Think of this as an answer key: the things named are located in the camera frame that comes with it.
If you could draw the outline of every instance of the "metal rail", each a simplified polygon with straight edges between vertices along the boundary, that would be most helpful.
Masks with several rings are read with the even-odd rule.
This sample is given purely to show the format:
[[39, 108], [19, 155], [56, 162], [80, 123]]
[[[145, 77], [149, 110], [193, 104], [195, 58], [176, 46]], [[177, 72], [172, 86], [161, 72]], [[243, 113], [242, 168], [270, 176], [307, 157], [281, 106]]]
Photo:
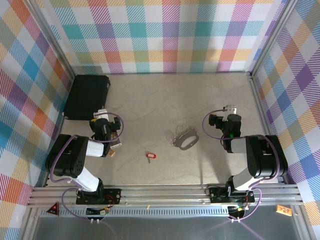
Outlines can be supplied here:
[[[255, 72], [258, 72], [258, 70], [260, 69], [261, 66], [262, 66], [262, 64], [260, 64], [260, 66], [256, 69]], [[248, 75], [248, 81], [249, 81], [249, 85], [250, 85], [250, 88], [252, 91], [253, 99], [254, 99], [254, 102], [256, 105], [256, 110], [259, 115], [260, 123], [263, 128], [263, 132], [265, 135], [273, 134], [273, 131], [272, 131], [270, 122], [268, 120], [264, 105], [262, 103], [261, 96], [259, 94], [256, 82], [252, 79], [252, 77], [250, 75]], [[287, 176], [284, 176], [283, 180], [285, 183], [289, 182]], [[304, 205], [303, 204], [299, 204], [299, 205], [298, 204], [290, 204], [290, 207], [292, 208], [292, 211], [294, 213], [293, 218], [294, 218], [295, 225], [297, 227], [298, 234], [299, 234], [300, 238], [303, 240], [315, 240], [316, 236], [315, 236], [315, 233], [312, 229], [312, 226], [308, 220], [307, 212], [305, 211]]]
[[252, 75], [255, 76], [257, 72], [261, 69], [263, 64], [266, 62], [267, 57], [274, 46], [275, 42], [278, 40], [282, 29], [285, 27], [291, 13], [295, 9], [296, 5], [298, 4], [299, 0], [288, 0], [284, 6], [284, 9], [278, 18], [277, 22], [275, 23], [275, 27], [272, 30], [271, 34], [269, 35], [266, 44], [263, 47], [262, 53], [260, 54], [259, 58], [257, 59], [253, 69]]
[[[213, 205], [236, 206], [237, 203], [211, 204], [210, 198], [205, 194], [206, 184], [182, 185], [115, 185], [106, 188], [122, 189], [121, 200], [115, 208], [125, 207], [203, 207]], [[261, 205], [299, 205], [302, 198], [295, 184], [262, 183], [258, 187], [262, 190]], [[69, 186], [35, 187], [31, 194], [28, 207], [50, 207], [55, 202], [61, 203], [61, 196]], [[258, 191], [255, 193], [256, 202], [259, 199]], [[64, 195], [64, 202], [68, 206], [76, 205], [77, 196], [74, 191]], [[87, 207], [103, 207], [103, 205], [87, 205]]]

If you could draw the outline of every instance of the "colorful checkered wall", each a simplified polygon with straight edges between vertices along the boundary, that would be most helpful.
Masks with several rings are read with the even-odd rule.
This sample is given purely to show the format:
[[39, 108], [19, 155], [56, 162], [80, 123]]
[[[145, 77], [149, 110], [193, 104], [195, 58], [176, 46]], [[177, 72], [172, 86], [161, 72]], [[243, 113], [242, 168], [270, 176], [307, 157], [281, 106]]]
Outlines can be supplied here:
[[287, 2], [288, 2], [288, 0], [281, 0], [281, 3], [279, 4], [278, 9], [276, 10], [276, 12], [274, 14], [274, 16], [272, 18], [272, 21], [271, 21], [268, 29], [266, 30], [266, 32], [265, 32], [265, 34], [264, 34], [264, 36], [263, 36], [263, 38], [262, 38], [262, 40], [261, 40], [261, 42], [259, 44], [259, 47], [258, 47], [257, 51], [255, 52], [253, 60], [252, 60], [252, 62], [250, 64], [250, 67], [248, 69], [249, 72], [252, 72], [255, 64], [257, 63], [257, 60], [259, 59], [259, 57], [260, 57], [260, 55], [262, 53], [262, 50], [264, 49], [264, 47], [265, 47], [265, 45], [267, 43], [267, 40], [268, 40], [270, 34], [272, 33], [272, 30], [274, 29], [274, 27], [275, 27], [275, 25], [277, 23], [277, 20], [278, 20], [280, 14], [283, 12], [284, 7], [286, 6]]
[[255, 80], [320, 239], [320, 0], [299, 1]]
[[243, 71], [281, 1], [37, 2], [78, 73], [122, 74]]
[[70, 86], [23, 0], [0, 0], [0, 240], [18, 236]]

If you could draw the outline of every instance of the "wire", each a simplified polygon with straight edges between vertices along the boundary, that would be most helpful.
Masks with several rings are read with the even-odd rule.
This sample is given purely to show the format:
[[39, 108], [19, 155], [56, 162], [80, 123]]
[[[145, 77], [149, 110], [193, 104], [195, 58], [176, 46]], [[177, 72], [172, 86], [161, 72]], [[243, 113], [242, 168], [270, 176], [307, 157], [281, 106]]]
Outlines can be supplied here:
[[100, 213], [100, 211], [105, 210], [105, 209], [104, 209], [104, 208], [101, 208], [101, 209], [93, 209], [93, 208], [87, 207], [86, 210], [87, 210], [87, 211], [90, 211], [90, 212], [92, 212], [92, 213], [94, 213], [94, 214], [98, 214], [98, 213]]
[[280, 172], [280, 159], [279, 159], [279, 155], [278, 155], [278, 153], [277, 153], [277, 150], [276, 150], [274, 144], [273, 144], [273, 143], [270, 141], [270, 139], [267, 138], [265, 135], [257, 134], [256, 136], [264, 138], [264, 139], [268, 142], [268, 144], [270, 145], [270, 147], [271, 147], [271, 149], [272, 149], [272, 151], [273, 151], [273, 154], [274, 154], [274, 156], [275, 156], [276, 171], [275, 171], [275, 174], [274, 174], [273, 177], [261, 179], [261, 180], [255, 182], [255, 183], [251, 184], [251, 185], [249, 186], [249, 188], [255, 187], [256, 185], [258, 185], [258, 184], [259, 184], [260, 182], [262, 182], [263, 180], [273, 180], [273, 179], [276, 179], [276, 178], [278, 177], [278, 175], [279, 175], [279, 172]]
[[105, 196], [104, 198], [111, 198], [112, 199], [112, 206], [110, 206], [109, 208], [112, 208], [114, 205], [115, 205], [115, 199], [112, 197], [112, 196], [110, 196], [110, 195], [107, 195], [107, 196]]
[[242, 196], [229, 196], [229, 199], [232, 199], [233, 201], [230, 201], [232, 203], [237, 203], [239, 200], [241, 200]]
[[248, 207], [248, 201], [249, 201], [248, 196], [245, 196], [245, 199], [246, 199], [246, 204], [245, 204], [245, 208], [246, 208]]
[[204, 133], [205, 133], [209, 138], [212, 138], [212, 139], [215, 139], [215, 140], [231, 140], [231, 139], [243, 139], [243, 138], [245, 138], [245, 136], [219, 138], [219, 137], [211, 136], [211, 135], [206, 131], [206, 129], [205, 129], [205, 120], [206, 120], [206, 118], [207, 118], [210, 114], [217, 113], [217, 112], [225, 112], [225, 111], [226, 111], [226, 110], [224, 110], [224, 109], [214, 110], [214, 111], [209, 112], [207, 115], [205, 115], [204, 119], [202, 120], [202, 129], [203, 129]]
[[75, 182], [72, 178], [62, 178], [62, 179], [59, 179], [59, 180], [55, 180], [54, 179], [54, 170], [55, 170], [55, 167], [57, 165], [57, 162], [59, 160], [59, 158], [61, 157], [62, 153], [64, 152], [64, 150], [67, 148], [67, 146], [70, 144], [70, 142], [78, 137], [79, 135], [73, 135], [72, 137], [70, 137], [68, 139], [68, 141], [66, 141], [66, 143], [63, 145], [63, 147], [61, 148], [61, 150], [59, 151], [59, 153], [57, 154], [57, 156], [55, 157], [53, 163], [52, 163], [52, 166], [51, 166], [51, 170], [50, 170], [50, 180], [51, 182], [53, 183], [60, 183], [60, 182], [63, 182], [63, 181], [71, 181], [74, 185], [76, 185], [77, 187], [79, 188], [82, 188], [81, 185], [79, 185], [77, 182]]
[[248, 217], [250, 217], [252, 214], [254, 214], [254, 212], [258, 209], [260, 203], [261, 203], [261, 199], [262, 199], [262, 191], [260, 188], [255, 188], [255, 190], [258, 190], [260, 192], [260, 197], [259, 197], [259, 201], [258, 203], [256, 204], [255, 208], [252, 210], [252, 212], [250, 212], [247, 216], [243, 216], [242, 218], [239, 218], [239, 220], [244, 220], [244, 219], [247, 219]]
[[[74, 216], [74, 217], [76, 217], [76, 218], [78, 218], [78, 219], [82, 219], [82, 220], [84, 220], [84, 221], [87, 221], [87, 222], [90, 222], [91, 223], [91, 221], [93, 220], [93, 218], [92, 219], [88, 219], [87, 217], [83, 217], [83, 216], [78, 216], [77, 214], [74, 214], [69, 208], [67, 208], [67, 205], [65, 204], [65, 201], [64, 201], [64, 196], [65, 196], [65, 194], [66, 194], [66, 192], [68, 192], [68, 191], [77, 191], [78, 189], [77, 188], [75, 188], [75, 187], [70, 187], [70, 188], [68, 188], [68, 189], [66, 189], [63, 193], [62, 193], [62, 196], [61, 196], [61, 203], [62, 203], [62, 205], [63, 205], [63, 207], [64, 207], [64, 209], [68, 212], [68, 213], [70, 213], [72, 216]], [[104, 225], [106, 225], [110, 230], [111, 230], [111, 232], [112, 232], [112, 234], [114, 235], [114, 237], [115, 237], [115, 239], [117, 239], [117, 234], [116, 234], [116, 232], [115, 232], [115, 230], [110, 226], [110, 224], [108, 224], [107, 222], [105, 222], [105, 221], [97, 221], [97, 220], [95, 220], [97, 223], [103, 223]]]
[[246, 214], [246, 210], [245, 210], [245, 209], [240, 210], [240, 211], [239, 211], [238, 209], [237, 209], [237, 210], [234, 210], [234, 211], [228, 211], [228, 213], [229, 213], [229, 214], [233, 214], [233, 213], [239, 213], [239, 212], [241, 212], [241, 211], [244, 211], [244, 214]]
[[222, 141], [223, 141], [222, 139], [220, 140], [220, 144], [221, 144], [221, 146], [223, 147], [223, 146], [224, 146], [224, 144], [222, 143]]

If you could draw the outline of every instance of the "table surface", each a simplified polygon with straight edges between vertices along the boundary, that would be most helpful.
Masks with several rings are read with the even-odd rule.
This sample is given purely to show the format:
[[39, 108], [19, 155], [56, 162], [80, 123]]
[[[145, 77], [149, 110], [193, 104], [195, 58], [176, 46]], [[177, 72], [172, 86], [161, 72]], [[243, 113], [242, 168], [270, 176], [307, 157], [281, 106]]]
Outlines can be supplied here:
[[[242, 117], [241, 135], [263, 133], [245, 73], [109, 77], [105, 108], [124, 121], [122, 145], [114, 148], [114, 157], [85, 159], [85, 167], [105, 185], [225, 183], [247, 167], [244, 154], [227, 153], [202, 130], [207, 113], [236, 105]], [[199, 141], [182, 151], [172, 146], [171, 135], [184, 127], [196, 128]], [[208, 120], [205, 127], [221, 137], [222, 132], [209, 126]], [[61, 133], [93, 135], [89, 122], [79, 120], [64, 120]], [[146, 152], [155, 153], [156, 159], [148, 163]]]

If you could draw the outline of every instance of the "purple cable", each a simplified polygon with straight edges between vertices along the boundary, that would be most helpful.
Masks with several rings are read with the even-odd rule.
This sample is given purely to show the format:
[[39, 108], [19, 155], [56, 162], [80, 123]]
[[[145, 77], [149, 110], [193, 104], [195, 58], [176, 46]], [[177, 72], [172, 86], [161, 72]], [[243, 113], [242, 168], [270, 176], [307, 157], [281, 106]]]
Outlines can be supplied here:
[[[72, 216], [74, 216], [74, 217], [76, 217], [76, 218], [78, 218], [78, 219], [85, 220], [85, 221], [87, 221], [87, 222], [91, 222], [91, 220], [88, 219], [87, 217], [78, 216], [77, 214], [74, 214], [74, 213], [67, 207], [67, 205], [65, 204], [64, 196], [65, 196], [66, 192], [68, 192], [68, 191], [77, 191], [77, 190], [78, 190], [78, 189], [75, 188], [75, 187], [70, 187], [70, 188], [68, 188], [67, 190], [65, 190], [65, 191], [62, 193], [62, 196], [61, 196], [61, 203], [62, 203], [63, 207], [65, 208], [65, 210], [66, 210], [68, 213], [70, 213]], [[107, 222], [102, 221], [102, 220], [99, 221], [99, 223], [103, 223], [103, 224], [106, 225], [108, 228], [110, 228], [112, 234], [115, 236], [115, 239], [117, 239], [116, 232], [113, 230], [113, 228], [112, 228]]]
[[76, 185], [77, 187], [79, 187], [80, 189], [82, 188], [81, 185], [79, 185], [77, 182], [73, 181], [71, 178], [62, 178], [62, 179], [59, 179], [59, 180], [55, 180], [54, 179], [54, 170], [55, 170], [55, 167], [57, 165], [57, 162], [59, 160], [59, 158], [61, 157], [62, 153], [64, 152], [64, 150], [67, 148], [67, 146], [70, 144], [70, 142], [78, 137], [79, 135], [73, 135], [72, 137], [70, 137], [68, 139], [68, 141], [66, 141], [66, 143], [63, 145], [63, 147], [61, 148], [61, 150], [59, 151], [58, 155], [56, 156], [56, 158], [54, 159], [53, 161], [53, 164], [51, 166], [51, 170], [50, 170], [50, 180], [51, 182], [53, 183], [60, 183], [60, 182], [63, 182], [63, 181], [71, 181], [74, 185]]

